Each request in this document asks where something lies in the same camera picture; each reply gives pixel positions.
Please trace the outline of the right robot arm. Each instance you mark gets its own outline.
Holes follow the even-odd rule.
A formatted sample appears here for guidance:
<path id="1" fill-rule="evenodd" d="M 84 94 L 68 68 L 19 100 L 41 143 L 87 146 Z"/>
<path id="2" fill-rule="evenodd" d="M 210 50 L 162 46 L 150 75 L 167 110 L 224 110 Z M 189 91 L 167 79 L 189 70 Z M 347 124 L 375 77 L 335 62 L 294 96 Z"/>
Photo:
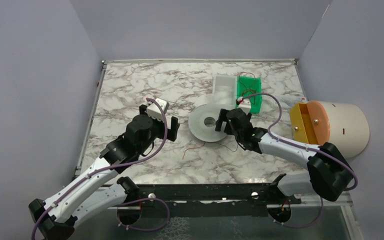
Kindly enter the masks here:
<path id="1" fill-rule="evenodd" d="M 281 137 L 270 129 L 254 127 L 251 116 L 240 108 L 221 109 L 215 131 L 234 136 L 245 151 L 279 157 L 307 171 L 279 175 L 270 184 L 271 194 L 278 197 L 317 194 L 335 202 L 343 191 L 350 190 L 350 182 L 357 182 L 354 171 L 334 144 L 308 144 Z"/>

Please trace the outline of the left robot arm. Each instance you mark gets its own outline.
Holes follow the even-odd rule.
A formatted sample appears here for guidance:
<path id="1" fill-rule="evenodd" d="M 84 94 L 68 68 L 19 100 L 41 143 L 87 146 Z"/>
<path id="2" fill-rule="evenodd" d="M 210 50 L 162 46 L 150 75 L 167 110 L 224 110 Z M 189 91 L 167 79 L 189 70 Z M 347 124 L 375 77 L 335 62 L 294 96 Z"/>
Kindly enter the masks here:
<path id="1" fill-rule="evenodd" d="M 160 98 L 149 98 L 148 102 L 86 171 L 51 197 L 37 198 L 28 205 L 34 220 L 31 239 L 40 232 L 46 240 L 67 240 L 76 228 L 103 210 L 138 202 L 139 188 L 129 177 L 121 177 L 104 191 L 98 189 L 128 167 L 155 157 L 166 141 L 176 140 L 180 125 L 177 117 L 168 124 L 169 103 Z"/>

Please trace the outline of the white perforated filament spool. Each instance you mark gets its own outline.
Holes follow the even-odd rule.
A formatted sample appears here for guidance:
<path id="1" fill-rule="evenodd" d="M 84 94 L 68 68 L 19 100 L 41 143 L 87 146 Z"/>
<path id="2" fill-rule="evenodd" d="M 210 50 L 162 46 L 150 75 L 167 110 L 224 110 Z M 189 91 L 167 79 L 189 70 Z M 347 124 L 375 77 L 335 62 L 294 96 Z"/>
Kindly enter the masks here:
<path id="1" fill-rule="evenodd" d="M 188 116 L 188 128 L 192 135 L 209 143 L 223 140 L 227 136 L 223 132 L 225 124 L 222 124 L 221 131 L 216 131 L 216 121 L 220 110 L 226 108 L 225 104 L 203 104 L 196 107 Z"/>

